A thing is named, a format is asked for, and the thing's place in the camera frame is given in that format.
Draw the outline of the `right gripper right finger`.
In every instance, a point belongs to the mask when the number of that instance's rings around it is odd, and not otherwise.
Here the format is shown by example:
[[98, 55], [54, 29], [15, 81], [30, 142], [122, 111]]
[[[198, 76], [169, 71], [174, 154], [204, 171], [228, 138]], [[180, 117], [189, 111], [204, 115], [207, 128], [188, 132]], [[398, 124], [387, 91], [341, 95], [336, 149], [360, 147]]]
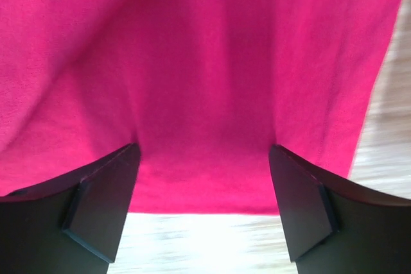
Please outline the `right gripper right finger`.
[[410, 272], [410, 200], [356, 184], [279, 145], [269, 163], [299, 273]]

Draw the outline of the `magenta t shirt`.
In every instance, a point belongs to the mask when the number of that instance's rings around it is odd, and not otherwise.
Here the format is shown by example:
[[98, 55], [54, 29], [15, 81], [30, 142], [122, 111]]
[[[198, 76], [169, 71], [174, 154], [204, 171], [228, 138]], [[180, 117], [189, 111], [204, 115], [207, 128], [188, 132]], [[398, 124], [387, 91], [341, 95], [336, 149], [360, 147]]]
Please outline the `magenta t shirt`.
[[273, 144], [349, 174], [400, 2], [1, 0], [1, 193], [136, 142], [132, 211], [273, 214]]

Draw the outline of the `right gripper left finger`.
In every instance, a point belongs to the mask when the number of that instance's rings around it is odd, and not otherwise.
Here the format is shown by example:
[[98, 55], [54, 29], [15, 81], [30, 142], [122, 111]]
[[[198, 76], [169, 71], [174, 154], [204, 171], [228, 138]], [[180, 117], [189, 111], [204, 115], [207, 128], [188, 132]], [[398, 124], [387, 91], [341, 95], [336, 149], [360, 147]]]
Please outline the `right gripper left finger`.
[[141, 159], [122, 148], [1, 198], [1, 272], [106, 273], [118, 252]]

